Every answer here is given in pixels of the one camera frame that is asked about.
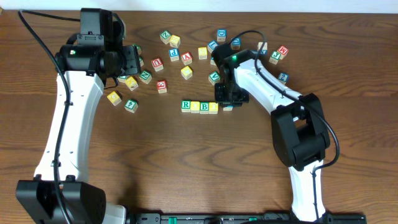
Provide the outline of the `blue T letter block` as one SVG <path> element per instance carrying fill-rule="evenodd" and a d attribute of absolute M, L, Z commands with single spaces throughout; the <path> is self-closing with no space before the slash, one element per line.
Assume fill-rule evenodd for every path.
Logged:
<path fill-rule="evenodd" d="M 223 111 L 232 111 L 233 108 L 234 108 L 234 106 L 232 106 L 232 105 L 224 106 Z"/>

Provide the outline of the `green B letter block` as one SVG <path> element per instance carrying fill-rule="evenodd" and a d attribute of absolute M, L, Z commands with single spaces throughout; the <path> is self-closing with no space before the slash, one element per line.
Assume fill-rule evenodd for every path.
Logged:
<path fill-rule="evenodd" d="M 200 114 L 209 113 L 209 102 L 200 102 Z"/>

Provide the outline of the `yellow O letter block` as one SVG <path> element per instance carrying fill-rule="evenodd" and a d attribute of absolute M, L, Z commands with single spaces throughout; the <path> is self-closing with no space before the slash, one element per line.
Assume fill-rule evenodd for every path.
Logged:
<path fill-rule="evenodd" d="M 190 112 L 191 113 L 199 113 L 200 112 L 200 102 L 199 101 L 191 101 L 190 102 Z"/>

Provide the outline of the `green R letter block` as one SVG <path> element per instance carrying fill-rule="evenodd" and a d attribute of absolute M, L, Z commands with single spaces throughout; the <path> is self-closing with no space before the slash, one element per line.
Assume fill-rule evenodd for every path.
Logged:
<path fill-rule="evenodd" d="M 189 113 L 191 111 L 190 105 L 191 105 L 190 100 L 182 100 L 181 101 L 181 111 L 183 113 Z"/>

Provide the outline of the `green P letter block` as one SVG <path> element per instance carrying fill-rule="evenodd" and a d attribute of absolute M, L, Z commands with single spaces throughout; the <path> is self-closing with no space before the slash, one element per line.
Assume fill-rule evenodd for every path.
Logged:
<path fill-rule="evenodd" d="M 141 47 L 139 45 L 133 44 L 136 47 L 138 55 L 142 53 Z"/>

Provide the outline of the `green V block left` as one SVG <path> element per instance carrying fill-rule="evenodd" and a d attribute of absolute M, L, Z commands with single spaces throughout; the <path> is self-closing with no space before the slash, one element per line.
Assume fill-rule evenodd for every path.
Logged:
<path fill-rule="evenodd" d="M 128 76 L 120 76 L 118 77 L 118 81 L 124 83 L 128 79 Z"/>

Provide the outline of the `green v block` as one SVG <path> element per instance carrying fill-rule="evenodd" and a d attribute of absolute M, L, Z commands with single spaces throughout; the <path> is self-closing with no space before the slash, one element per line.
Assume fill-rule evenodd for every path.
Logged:
<path fill-rule="evenodd" d="M 118 81 L 124 83 L 128 79 L 128 76 L 120 76 L 118 77 Z"/>
<path fill-rule="evenodd" d="M 220 81 L 220 75 L 218 72 L 214 71 L 212 73 L 209 74 L 208 76 L 208 80 L 212 85 L 215 85 L 216 83 L 218 83 Z"/>

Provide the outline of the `green N letter block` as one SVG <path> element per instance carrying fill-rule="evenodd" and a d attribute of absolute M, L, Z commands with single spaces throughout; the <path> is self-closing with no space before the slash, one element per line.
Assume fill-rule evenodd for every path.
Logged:
<path fill-rule="evenodd" d="M 142 73 L 139 75 L 139 79 L 145 83 L 149 84 L 150 81 L 152 80 L 152 74 L 148 72 L 147 70 L 142 71 Z"/>

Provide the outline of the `red U block left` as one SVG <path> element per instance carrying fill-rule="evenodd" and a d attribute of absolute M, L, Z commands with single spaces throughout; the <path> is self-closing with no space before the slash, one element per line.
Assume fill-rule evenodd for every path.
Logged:
<path fill-rule="evenodd" d="M 151 64 L 156 72 L 159 72 L 164 69 L 164 64 L 160 57 L 151 60 Z"/>

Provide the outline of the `blue L block lower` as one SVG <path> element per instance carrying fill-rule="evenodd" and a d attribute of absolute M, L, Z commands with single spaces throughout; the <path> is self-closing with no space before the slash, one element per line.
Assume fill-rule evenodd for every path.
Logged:
<path fill-rule="evenodd" d="M 214 59 L 213 59 L 213 57 L 212 57 L 211 60 L 210 60 L 210 64 L 211 64 L 211 65 L 216 65 L 216 64 L 215 64 L 215 61 L 214 61 Z"/>

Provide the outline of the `blue l block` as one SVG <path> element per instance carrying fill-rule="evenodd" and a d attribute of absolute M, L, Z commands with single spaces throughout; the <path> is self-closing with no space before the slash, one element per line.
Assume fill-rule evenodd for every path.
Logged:
<path fill-rule="evenodd" d="M 209 51 L 209 53 L 212 53 L 214 51 L 214 49 L 219 46 L 219 44 L 217 43 L 217 41 L 212 40 L 207 44 L 207 50 Z"/>
<path fill-rule="evenodd" d="M 211 60 L 210 60 L 210 64 L 211 64 L 211 65 L 216 65 L 216 64 L 215 64 L 215 61 L 214 61 L 214 59 L 213 59 L 213 57 L 212 57 Z"/>

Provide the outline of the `blue P letter block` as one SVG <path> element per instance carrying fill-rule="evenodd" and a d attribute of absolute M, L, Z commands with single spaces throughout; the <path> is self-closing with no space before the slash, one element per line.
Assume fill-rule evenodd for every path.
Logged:
<path fill-rule="evenodd" d="M 169 57 L 171 62 L 175 62 L 180 60 L 180 54 L 178 49 L 170 49 L 169 50 Z"/>

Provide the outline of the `yellow C letter block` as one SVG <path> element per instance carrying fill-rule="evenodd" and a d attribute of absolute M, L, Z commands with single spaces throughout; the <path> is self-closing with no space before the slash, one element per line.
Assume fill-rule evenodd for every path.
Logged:
<path fill-rule="evenodd" d="M 181 75 L 184 79 L 188 80 L 193 76 L 192 69 L 187 65 L 181 69 Z"/>

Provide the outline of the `blue X letter block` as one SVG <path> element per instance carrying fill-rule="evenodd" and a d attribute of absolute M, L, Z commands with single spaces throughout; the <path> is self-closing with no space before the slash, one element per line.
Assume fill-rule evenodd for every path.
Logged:
<path fill-rule="evenodd" d="M 259 42 L 257 45 L 257 49 L 260 51 L 261 55 L 267 54 L 267 42 Z"/>

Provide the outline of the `green J letter block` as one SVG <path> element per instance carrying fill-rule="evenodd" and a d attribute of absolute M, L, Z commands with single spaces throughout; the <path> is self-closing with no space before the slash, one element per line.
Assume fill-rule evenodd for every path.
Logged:
<path fill-rule="evenodd" d="M 269 62 L 271 64 L 277 65 L 278 61 L 280 60 L 280 57 L 281 57 L 281 53 L 279 53 L 278 51 L 273 51 L 269 58 Z"/>

